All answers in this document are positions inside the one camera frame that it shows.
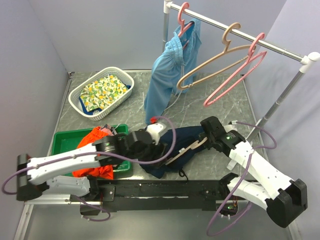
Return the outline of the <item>navy blue shorts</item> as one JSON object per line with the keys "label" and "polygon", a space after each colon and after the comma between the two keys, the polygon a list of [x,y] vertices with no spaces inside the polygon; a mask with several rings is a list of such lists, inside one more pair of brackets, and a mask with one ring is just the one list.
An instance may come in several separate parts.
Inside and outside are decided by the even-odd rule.
{"label": "navy blue shorts", "polygon": [[164,163],[160,166],[155,166],[152,164],[142,164],[141,167],[154,177],[161,179],[165,173],[178,172],[179,175],[183,174],[183,166],[187,164],[195,154],[205,150],[204,145],[200,145],[195,149],[189,146],[196,141],[200,141],[200,134],[204,132],[201,126],[189,126],[180,127],[176,130],[176,143],[175,146],[168,156],[169,159],[175,158],[171,163]]}

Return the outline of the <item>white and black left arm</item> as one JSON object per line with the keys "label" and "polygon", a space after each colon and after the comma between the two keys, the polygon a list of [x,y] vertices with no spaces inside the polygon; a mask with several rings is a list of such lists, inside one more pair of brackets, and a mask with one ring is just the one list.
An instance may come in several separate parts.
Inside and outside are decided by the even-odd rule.
{"label": "white and black left arm", "polygon": [[21,202],[42,196],[64,177],[80,169],[97,168],[131,161],[142,165],[155,165],[168,157],[166,144],[160,143],[157,133],[145,129],[129,134],[105,136],[83,147],[47,157],[17,157],[16,199]]}

